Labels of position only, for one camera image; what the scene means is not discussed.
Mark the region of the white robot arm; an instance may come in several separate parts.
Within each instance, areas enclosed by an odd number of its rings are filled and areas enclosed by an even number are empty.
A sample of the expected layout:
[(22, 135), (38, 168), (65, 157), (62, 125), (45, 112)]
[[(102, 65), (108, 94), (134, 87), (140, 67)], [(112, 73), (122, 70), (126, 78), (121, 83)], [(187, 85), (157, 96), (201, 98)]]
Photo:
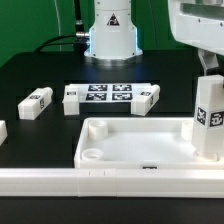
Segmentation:
[[(171, 33), (198, 49), (205, 72), (224, 56), (224, 0), (167, 0)], [(85, 59), (105, 66), (123, 65), (142, 55), (131, 0), (94, 0), (95, 21), (88, 32)]]

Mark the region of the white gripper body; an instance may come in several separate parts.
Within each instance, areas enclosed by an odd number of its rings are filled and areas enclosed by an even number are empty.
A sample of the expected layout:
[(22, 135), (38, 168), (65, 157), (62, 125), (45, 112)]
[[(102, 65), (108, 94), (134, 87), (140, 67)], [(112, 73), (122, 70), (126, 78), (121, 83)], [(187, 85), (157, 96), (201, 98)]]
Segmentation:
[(176, 41), (224, 56), (224, 0), (168, 0)]

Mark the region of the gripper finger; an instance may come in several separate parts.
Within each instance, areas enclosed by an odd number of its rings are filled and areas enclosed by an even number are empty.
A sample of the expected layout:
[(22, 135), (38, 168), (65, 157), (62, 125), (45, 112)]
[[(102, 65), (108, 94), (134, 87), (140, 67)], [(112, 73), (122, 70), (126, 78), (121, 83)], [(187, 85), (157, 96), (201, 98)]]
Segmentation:
[(219, 63), (215, 53), (199, 49), (198, 57), (203, 67), (204, 75), (213, 74), (219, 69)]

